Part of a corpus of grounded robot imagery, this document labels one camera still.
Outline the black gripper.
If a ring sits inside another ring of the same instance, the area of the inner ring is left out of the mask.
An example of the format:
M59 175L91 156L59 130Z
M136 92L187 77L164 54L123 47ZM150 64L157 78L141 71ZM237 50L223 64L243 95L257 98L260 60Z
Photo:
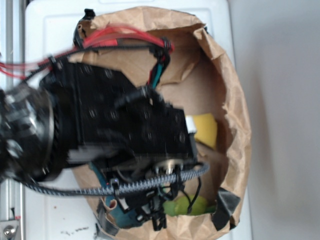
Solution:
M195 140L182 109L149 84L136 87L120 71L65 63L40 81L53 101L51 156L58 169L93 163L108 187L81 195L114 196L124 213L167 226L163 204L198 176Z

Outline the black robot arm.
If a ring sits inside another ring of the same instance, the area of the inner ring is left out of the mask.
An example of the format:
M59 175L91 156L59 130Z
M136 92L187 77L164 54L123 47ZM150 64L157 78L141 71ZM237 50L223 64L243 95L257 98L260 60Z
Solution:
M42 194L114 200L133 223L167 226L163 204L206 167L182 109L122 72L55 64L0 93L0 177Z

